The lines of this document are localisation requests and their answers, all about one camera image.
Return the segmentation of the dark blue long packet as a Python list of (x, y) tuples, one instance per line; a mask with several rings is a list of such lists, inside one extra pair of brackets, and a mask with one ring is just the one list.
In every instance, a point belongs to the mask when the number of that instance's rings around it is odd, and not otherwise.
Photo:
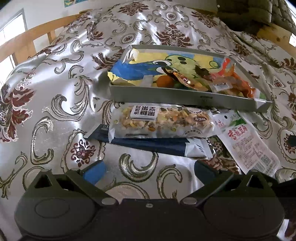
[(114, 138), (108, 139), (108, 125), (95, 125), (85, 135), (85, 139), (98, 140), (118, 146), (129, 147), (144, 151), (200, 158), (213, 157), (210, 145), (206, 139), (200, 138)]

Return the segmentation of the white dried tofu packet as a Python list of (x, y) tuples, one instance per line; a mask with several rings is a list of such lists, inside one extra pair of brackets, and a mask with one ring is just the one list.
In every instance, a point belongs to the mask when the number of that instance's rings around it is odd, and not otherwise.
[(274, 177), (279, 158), (260, 138), (253, 125), (236, 110), (213, 115), (218, 138), (222, 141), (243, 173), (255, 169)]

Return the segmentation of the rice cracker snack pack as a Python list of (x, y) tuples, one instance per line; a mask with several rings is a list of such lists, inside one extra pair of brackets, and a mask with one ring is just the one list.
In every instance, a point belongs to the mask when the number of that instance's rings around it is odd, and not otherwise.
[(218, 83), (210, 82), (209, 85), (204, 86), (199, 81), (192, 82), (191, 80), (185, 81), (184, 85), (188, 88), (191, 88), (197, 91), (203, 91), (203, 92), (211, 91), (213, 93), (226, 91), (233, 87), (232, 84), (229, 82), (218, 82)]

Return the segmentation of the orange spicy snack bag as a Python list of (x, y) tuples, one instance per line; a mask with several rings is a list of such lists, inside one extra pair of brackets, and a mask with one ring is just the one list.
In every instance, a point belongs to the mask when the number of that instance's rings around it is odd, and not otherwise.
[(210, 72), (209, 86), (213, 93), (254, 98), (256, 88), (235, 72), (236, 64), (224, 58), (218, 72)]

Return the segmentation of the golden brown snack packet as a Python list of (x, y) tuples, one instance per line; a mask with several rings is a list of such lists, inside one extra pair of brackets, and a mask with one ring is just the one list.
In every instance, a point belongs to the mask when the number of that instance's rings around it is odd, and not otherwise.
[(174, 89), (190, 89), (184, 85), (185, 81), (188, 81), (189, 78), (182, 75), (180, 72), (170, 68), (162, 67), (161, 69), (166, 75), (170, 76), (175, 80), (175, 85), (173, 87)]

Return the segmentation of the small dark brown snack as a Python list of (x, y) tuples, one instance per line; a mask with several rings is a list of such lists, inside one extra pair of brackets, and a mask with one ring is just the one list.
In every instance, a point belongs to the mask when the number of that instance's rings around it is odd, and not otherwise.
[(205, 80), (209, 80), (209, 81), (212, 80), (210, 72), (205, 68), (200, 68), (199, 65), (195, 65), (195, 72), (197, 73), (197, 75), (199, 75), (201, 78)]

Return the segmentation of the small orange fruit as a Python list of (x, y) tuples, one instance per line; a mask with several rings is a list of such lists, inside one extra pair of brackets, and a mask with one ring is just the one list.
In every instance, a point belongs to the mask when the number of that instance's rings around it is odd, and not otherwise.
[(162, 75), (157, 79), (156, 84), (160, 88), (173, 88), (175, 80), (168, 75)]

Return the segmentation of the mixed nut bar pack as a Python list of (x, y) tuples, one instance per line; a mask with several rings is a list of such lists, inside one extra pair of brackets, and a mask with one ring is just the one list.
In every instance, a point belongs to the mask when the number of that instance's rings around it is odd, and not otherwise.
[(108, 139), (209, 138), (215, 134), (210, 110), (175, 104), (125, 103), (111, 114)]

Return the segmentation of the grey tray with painting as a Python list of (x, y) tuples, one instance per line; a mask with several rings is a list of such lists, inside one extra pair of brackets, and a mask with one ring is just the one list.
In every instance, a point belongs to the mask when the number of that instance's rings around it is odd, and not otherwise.
[(171, 103), (264, 113), (271, 100), (232, 57), (172, 46), (131, 45), (108, 72), (116, 102)]

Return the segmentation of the olive quilted jacket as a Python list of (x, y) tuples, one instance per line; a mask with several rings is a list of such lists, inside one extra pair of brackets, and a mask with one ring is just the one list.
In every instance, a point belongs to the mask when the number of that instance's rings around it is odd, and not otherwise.
[(217, 1), (217, 17), (234, 31), (255, 35), (260, 28), (275, 24), (295, 34), (295, 23), (286, 1)]

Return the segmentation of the anime girl poster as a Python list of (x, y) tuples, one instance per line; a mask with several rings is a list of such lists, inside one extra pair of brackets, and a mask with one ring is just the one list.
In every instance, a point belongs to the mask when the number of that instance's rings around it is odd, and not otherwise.
[(63, 0), (65, 8), (69, 7), (69, 6), (73, 6), (73, 5), (81, 3), (81, 2), (84, 2), (84, 1), (87, 1), (87, 0)]

